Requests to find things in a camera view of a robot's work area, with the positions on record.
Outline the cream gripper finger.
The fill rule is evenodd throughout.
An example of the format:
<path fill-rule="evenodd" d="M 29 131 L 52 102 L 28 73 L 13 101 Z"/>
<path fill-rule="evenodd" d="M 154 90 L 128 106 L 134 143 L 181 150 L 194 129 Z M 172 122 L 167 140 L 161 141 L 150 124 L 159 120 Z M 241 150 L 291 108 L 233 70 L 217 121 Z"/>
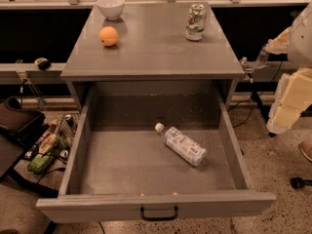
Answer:
<path fill-rule="evenodd" d="M 284 73 L 269 111 L 267 130 L 276 135 L 286 132 L 311 104 L 312 69 L 299 68 L 292 75 Z"/>
<path fill-rule="evenodd" d="M 276 38 L 269 39 L 265 51 L 274 55 L 285 54 L 288 51 L 290 31 L 291 29 L 288 27 Z"/>

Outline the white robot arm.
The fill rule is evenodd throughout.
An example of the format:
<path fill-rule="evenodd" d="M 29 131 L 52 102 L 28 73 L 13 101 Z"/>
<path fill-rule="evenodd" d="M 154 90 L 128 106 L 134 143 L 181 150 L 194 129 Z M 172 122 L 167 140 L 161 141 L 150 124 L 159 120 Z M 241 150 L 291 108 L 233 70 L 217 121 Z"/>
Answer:
<path fill-rule="evenodd" d="M 264 49 L 270 54 L 286 54 L 288 61 L 298 66 L 295 73 L 280 78 L 269 111 L 267 130 L 279 135 L 289 130 L 312 104 L 312 3 Z"/>

